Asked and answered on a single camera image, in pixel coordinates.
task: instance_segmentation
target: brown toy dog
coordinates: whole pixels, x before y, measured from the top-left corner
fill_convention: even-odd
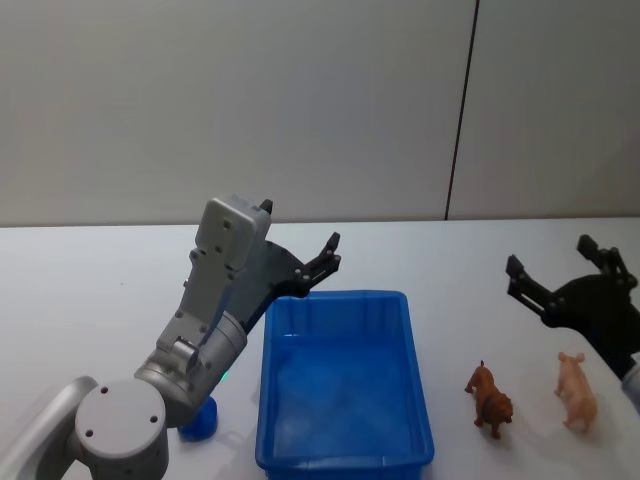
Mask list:
[[[473,393],[476,388],[476,420],[473,422],[477,427],[482,428],[484,423],[491,425],[491,436],[500,438],[498,427],[502,422],[511,423],[513,416],[513,405],[511,400],[493,383],[491,371],[480,361],[480,366],[476,368],[473,375],[464,389],[467,393]]]
[[[591,392],[589,382],[580,364],[584,362],[584,353],[571,357],[562,352],[558,354],[560,360],[560,376],[555,394],[564,400],[567,407],[567,428],[576,420],[584,422],[582,433],[589,433],[591,425],[598,413],[596,398]]]

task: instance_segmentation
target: blue plastic bin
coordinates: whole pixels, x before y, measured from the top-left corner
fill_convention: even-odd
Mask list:
[[[272,304],[256,438],[271,480],[419,480],[433,454],[402,293]]]

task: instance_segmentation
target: gray robot arm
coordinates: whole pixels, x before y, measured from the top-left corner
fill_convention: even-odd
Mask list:
[[[271,209],[233,195],[208,202],[180,306],[135,378],[67,385],[0,458],[0,480],[57,480],[74,460],[94,480],[162,478],[167,428],[191,421],[271,302],[306,296],[339,267],[337,233],[306,264],[267,241]]]

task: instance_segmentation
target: white table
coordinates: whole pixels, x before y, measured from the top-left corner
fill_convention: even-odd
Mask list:
[[[640,275],[640,219],[274,225],[270,238],[307,259],[334,230],[343,263],[323,289],[394,289],[409,298],[436,445],[425,478],[638,477],[640,417],[617,378],[578,334],[547,329],[507,296],[504,268],[516,253],[556,289],[595,271],[575,250],[589,233],[619,247]],[[194,234],[193,226],[0,230],[0,432],[50,385],[134,372],[178,305]],[[260,323],[214,392],[215,437],[193,445],[170,433],[165,478],[264,478],[254,461],[262,335]],[[553,395],[561,350],[587,355],[600,406],[588,439],[562,425]],[[473,425],[463,391],[480,359],[515,407],[498,443]],[[89,475],[76,465],[66,478]]]

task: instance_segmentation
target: white wall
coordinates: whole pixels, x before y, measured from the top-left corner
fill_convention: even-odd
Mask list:
[[[450,218],[640,215],[640,2],[481,0]]]
[[[442,218],[473,8],[1,0],[0,224]]]

